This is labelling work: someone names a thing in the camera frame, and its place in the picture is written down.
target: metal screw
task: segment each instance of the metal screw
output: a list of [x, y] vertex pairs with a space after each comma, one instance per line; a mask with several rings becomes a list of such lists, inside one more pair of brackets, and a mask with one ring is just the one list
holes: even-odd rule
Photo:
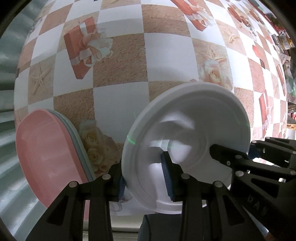
[[222, 182], [219, 182], [219, 181], [214, 182], [214, 185], [215, 185], [216, 187], [218, 187], [218, 188], [223, 187], [223, 183], [222, 183]]
[[104, 180], [109, 180], [110, 178], [111, 178], [111, 175], [110, 174], [104, 174], [102, 176], [102, 179], [104, 179]]
[[77, 186], [77, 182], [75, 182], [75, 181], [72, 181], [69, 183], [69, 187], [71, 187], [71, 188], [74, 188], [76, 186]]
[[244, 173], [242, 171], [236, 171], [235, 175], [238, 177], [242, 177], [244, 175]]
[[182, 173], [181, 174], [181, 178], [183, 178], [183, 179], [189, 179], [190, 178], [190, 175], [187, 174], [187, 173]]

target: white plate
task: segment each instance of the white plate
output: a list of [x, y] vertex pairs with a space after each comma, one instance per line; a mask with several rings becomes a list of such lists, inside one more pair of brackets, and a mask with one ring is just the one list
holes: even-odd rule
[[160, 154], [199, 181], [229, 186], [231, 169], [213, 160], [212, 144], [247, 153], [250, 124], [239, 99], [211, 83], [186, 83], [154, 99], [138, 116], [125, 141], [122, 174], [130, 193], [159, 213], [181, 213], [182, 203], [168, 197]]

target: gray surface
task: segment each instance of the gray surface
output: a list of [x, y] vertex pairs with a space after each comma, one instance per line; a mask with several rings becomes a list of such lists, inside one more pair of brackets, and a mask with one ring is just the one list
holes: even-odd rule
[[47, 0], [32, 0], [0, 39], [0, 217], [18, 241], [23, 241], [46, 208], [23, 175], [15, 149], [13, 113], [17, 64], [27, 34]]

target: black metal bracket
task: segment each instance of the black metal bracket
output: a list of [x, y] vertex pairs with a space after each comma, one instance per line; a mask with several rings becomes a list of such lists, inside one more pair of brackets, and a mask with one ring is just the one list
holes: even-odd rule
[[203, 183], [181, 167], [172, 163], [168, 152], [162, 155], [162, 165], [166, 165], [172, 186], [167, 190], [174, 202], [183, 201], [180, 241], [202, 241], [204, 237], [202, 200], [207, 201], [210, 215], [211, 240], [264, 240], [255, 224], [232, 193], [220, 181]]
[[123, 192], [121, 162], [92, 182], [70, 182], [39, 219], [26, 241], [82, 241], [85, 200], [90, 200], [89, 241], [113, 241], [109, 201], [118, 202]]
[[296, 141], [265, 138], [252, 141], [269, 166], [248, 160], [246, 154], [219, 145], [210, 147], [213, 159], [232, 168], [231, 193], [277, 240], [295, 240]]

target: pink plate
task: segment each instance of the pink plate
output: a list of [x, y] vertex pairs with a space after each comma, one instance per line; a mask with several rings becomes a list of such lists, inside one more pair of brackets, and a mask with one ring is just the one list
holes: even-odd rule
[[31, 189], [46, 207], [70, 181], [87, 182], [66, 127], [47, 110], [35, 110], [20, 123], [16, 150]]

